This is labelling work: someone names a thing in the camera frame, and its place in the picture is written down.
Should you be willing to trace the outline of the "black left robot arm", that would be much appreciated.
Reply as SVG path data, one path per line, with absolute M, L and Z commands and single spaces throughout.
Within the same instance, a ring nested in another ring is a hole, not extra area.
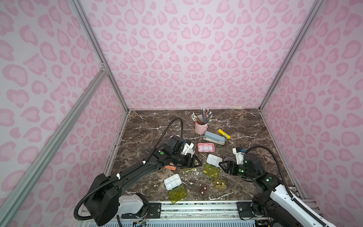
M 139 161 L 117 174 L 98 175 L 85 199 L 80 202 L 90 213 L 89 216 L 85 216 L 85 219 L 93 219 L 98 226 L 105 225 L 116 216 L 120 207 L 119 198 L 129 188 L 171 163 L 179 168 L 202 166 L 201 160 L 195 154 L 182 153 L 183 149 L 191 144 L 190 140 L 185 141 L 178 136 L 172 136 L 167 144 L 154 148 L 150 158 Z

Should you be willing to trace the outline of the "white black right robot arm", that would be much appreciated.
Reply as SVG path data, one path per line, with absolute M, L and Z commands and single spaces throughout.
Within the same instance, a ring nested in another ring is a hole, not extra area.
M 259 190 L 248 212 L 267 216 L 283 227 L 333 227 L 322 216 L 295 196 L 276 175 L 265 171 L 256 154 L 243 154 L 238 162 L 224 161 L 219 166 L 230 175 L 251 181 Z

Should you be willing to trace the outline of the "pink red rectangular pillbox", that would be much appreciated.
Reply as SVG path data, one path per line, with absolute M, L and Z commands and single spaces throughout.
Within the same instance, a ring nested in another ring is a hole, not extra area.
M 198 152 L 199 153 L 212 153 L 215 152 L 215 144 L 214 143 L 198 143 Z

